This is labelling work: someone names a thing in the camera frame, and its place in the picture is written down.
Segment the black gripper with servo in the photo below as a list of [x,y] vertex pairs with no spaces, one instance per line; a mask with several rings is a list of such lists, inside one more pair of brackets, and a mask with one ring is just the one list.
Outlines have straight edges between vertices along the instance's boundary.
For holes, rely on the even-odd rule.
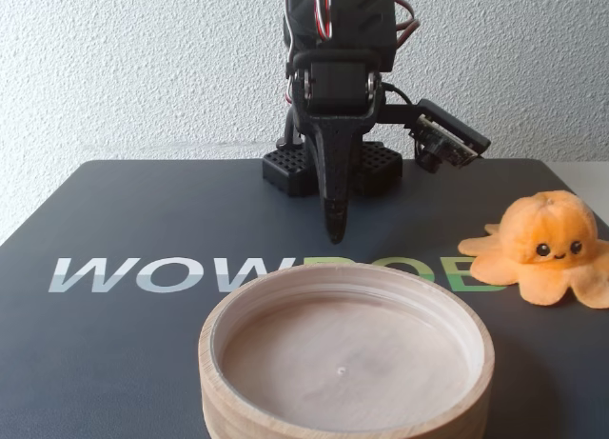
[[374,91],[381,57],[373,50],[318,49],[297,53],[292,65],[294,128],[313,160],[327,235],[339,244],[359,148],[383,104],[383,88]]

